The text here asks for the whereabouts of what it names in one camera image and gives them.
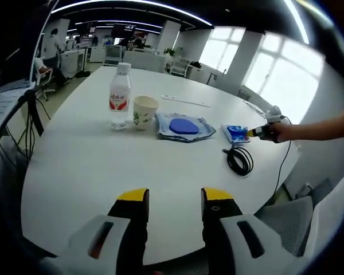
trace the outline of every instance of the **window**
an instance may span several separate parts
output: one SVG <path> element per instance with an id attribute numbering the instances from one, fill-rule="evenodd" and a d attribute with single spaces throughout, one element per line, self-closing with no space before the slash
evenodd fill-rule
<path id="1" fill-rule="evenodd" d="M 200 57 L 200 62 L 226 73 L 237 53 L 245 29 L 239 27 L 216 27 Z"/>
<path id="2" fill-rule="evenodd" d="M 315 97 L 324 63 L 324 57 L 307 45 L 267 33 L 244 86 L 297 124 Z"/>

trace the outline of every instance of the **floor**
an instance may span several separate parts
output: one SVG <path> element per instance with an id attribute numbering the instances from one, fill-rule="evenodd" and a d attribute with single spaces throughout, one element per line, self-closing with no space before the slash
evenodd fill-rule
<path id="1" fill-rule="evenodd" d="M 88 70 L 90 72 L 94 72 L 99 67 L 102 66 L 102 63 L 87 63 L 85 70 Z M 73 78 L 67 83 L 66 86 L 60 88 L 55 93 L 48 94 L 48 101 L 45 101 L 43 97 L 40 97 L 39 99 L 45 106 L 48 114 L 50 117 L 52 117 L 56 111 L 59 109 L 59 107 L 63 104 L 63 102 L 68 98 L 68 96 L 86 79 L 86 77 L 82 78 Z M 42 124 L 44 128 L 49 122 L 49 119 L 39 103 L 37 103 L 37 109 L 38 114 L 40 116 L 40 119 L 42 121 Z M 24 116 L 24 119 L 26 120 L 26 106 L 22 109 L 22 114 Z M 20 146 L 22 148 L 25 148 L 25 138 L 23 137 L 20 141 Z M 275 204 L 285 203 L 288 202 L 290 199 L 287 195 L 287 193 L 284 191 L 284 188 L 279 188 L 278 191 L 275 194 Z"/>

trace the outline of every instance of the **white table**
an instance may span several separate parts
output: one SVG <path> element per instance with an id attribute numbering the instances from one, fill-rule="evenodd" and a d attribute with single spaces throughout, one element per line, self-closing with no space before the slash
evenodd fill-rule
<path id="1" fill-rule="evenodd" d="M 36 142 L 22 194 L 22 228 L 27 239 L 59 254 L 83 224 L 96 215 L 107 215 L 117 196 L 147 187 L 150 219 L 144 264 L 154 264 L 204 247 L 202 187 L 228 191 L 244 213 L 255 213 L 271 197 L 288 143 L 252 139 L 246 148 L 255 166 L 245 177 L 229 169 L 222 152 L 229 148 L 220 130 L 222 123 L 250 128 L 265 123 L 241 99 L 195 81 L 133 69 L 132 97 L 156 98 L 161 112 L 204 117 L 217 133 L 186 144 L 158 140 L 155 125 L 146 132 L 133 128 L 114 132 L 108 122 L 108 87 L 115 72 L 116 68 L 101 67 L 91 74 Z M 210 108 L 162 100 L 161 94 L 203 100 Z M 279 185 L 298 157 L 293 144 Z"/>

